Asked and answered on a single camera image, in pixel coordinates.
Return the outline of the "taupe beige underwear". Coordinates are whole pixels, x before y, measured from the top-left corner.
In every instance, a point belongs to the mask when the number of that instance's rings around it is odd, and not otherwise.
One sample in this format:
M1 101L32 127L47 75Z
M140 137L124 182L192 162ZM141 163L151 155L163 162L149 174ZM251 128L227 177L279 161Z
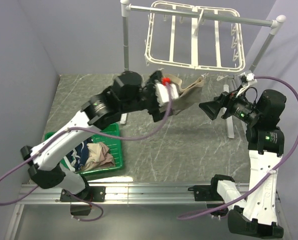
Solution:
M193 104L201 100L202 88L205 84L205 77L200 76L189 86L183 88L183 80L172 74L165 74L165 78L169 78L172 84L175 84L179 98L172 101L172 115L178 115L182 111L190 108Z

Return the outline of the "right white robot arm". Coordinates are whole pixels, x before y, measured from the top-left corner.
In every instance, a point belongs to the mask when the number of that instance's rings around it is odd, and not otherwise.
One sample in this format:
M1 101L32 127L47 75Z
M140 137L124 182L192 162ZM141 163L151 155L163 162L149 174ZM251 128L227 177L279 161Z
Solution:
M282 93L266 89L255 103L237 91L225 91L212 101L199 104L211 120L215 120L224 108L222 119L236 117L247 125L249 188L259 187L227 207L228 228L233 234L260 239L281 239L284 236L284 229L279 226L276 216L278 171L273 168L281 162L284 154L285 136L277 124L286 101Z

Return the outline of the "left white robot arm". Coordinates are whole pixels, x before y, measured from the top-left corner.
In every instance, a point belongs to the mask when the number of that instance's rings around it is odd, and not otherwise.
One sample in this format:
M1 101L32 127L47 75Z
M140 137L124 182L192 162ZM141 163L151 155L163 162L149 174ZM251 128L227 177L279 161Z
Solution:
M174 86L155 71L143 83L141 75L125 71L112 85L93 95L74 117L43 143L21 149L29 162L30 179L42 189L54 187L70 192L78 201L90 195L87 181L60 164L62 158L92 135L120 121L122 114L147 110L155 122L164 125L170 115Z

